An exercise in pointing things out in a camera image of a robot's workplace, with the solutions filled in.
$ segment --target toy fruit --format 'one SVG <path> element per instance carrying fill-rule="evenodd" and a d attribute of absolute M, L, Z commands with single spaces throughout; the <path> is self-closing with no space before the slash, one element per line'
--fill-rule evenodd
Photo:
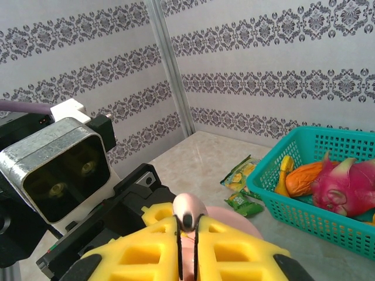
<path fill-rule="evenodd" d="M 275 188 L 275 192 L 277 194 L 290 197 L 288 194 L 287 187 L 285 185 L 285 180 L 287 179 L 287 173 L 293 171 L 293 168 L 294 168 L 293 158 L 288 155 L 285 155 L 281 161 L 279 183 L 277 184 Z"/>
<path fill-rule="evenodd" d="M 375 207 L 375 159 L 356 160 L 347 158 L 334 167 L 326 152 L 323 170 L 311 184 L 315 206 L 348 217 Z"/>
<path fill-rule="evenodd" d="M 337 166 L 340 162 L 334 161 L 332 164 Z M 302 165 L 287 175 L 285 184 L 291 197 L 304 196 L 312 194 L 310 184 L 316 179 L 323 169 L 323 162 L 314 162 Z"/>

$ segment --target wall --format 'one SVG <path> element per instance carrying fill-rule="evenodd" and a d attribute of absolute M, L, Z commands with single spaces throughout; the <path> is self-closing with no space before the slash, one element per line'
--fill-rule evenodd
<path fill-rule="evenodd" d="M 375 1 L 162 0 L 197 130 L 374 130 Z"/>
<path fill-rule="evenodd" d="M 126 176 L 184 138 L 149 21 L 137 0 L 2 1 L 1 98 L 113 114 L 108 157 Z"/>

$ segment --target yellow snack package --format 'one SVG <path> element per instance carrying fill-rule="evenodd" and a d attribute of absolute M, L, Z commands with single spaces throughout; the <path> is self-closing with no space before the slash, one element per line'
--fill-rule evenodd
<path fill-rule="evenodd" d="M 246 186 L 247 177 L 254 171 L 259 162 L 260 159 L 252 158 L 251 155 L 247 156 L 240 164 L 230 171 L 230 173 L 220 182 L 220 184 L 235 192 L 240 192 L 247 196 L 261 200 L 258 194 L 253 193 Z"/>

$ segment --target screw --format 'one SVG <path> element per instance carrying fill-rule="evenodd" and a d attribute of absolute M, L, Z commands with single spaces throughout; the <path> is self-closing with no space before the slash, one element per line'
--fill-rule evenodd
<path fill-rule="evenodd" d="M 112 114 L 107 114 L 106 117 L 110 119 L 111 121 L 115 120 Z"/>

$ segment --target pink object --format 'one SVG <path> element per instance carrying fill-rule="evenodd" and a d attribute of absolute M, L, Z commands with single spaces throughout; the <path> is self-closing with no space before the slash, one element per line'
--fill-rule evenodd
<path fill-rule="evenodd" d="M 203 202 L 189 193 L 182 193 L 176 196 L 173 201 L 173 213 L 182 221 L 183 215 L 186 213 L 193 214 L 193 221 L 196 222 L 197 217 L 201 212 L 208 214 L 208 216 L 218 220 L 230 227 L 236 228 L 247 234 L 250 234 L 259 239 L 263 239 L 262 235 L 255 226 L 248 219 L 242 215 L 222 208 L 214 206 L 204 206 Z M 182 259 L 183 259 L 183 281 L 194 280 L 194 241 L 195 233 L 187 233 L 189 237 L 181 237 L 182 241 Z"/>
<path fill-rule="evenodd" d="M 315 206 L 348 217 L 375 208 L 375 159 L 356 160 L 347 158 L 334 167 L 326 152 L 323 170 L 311 183 Z"/>

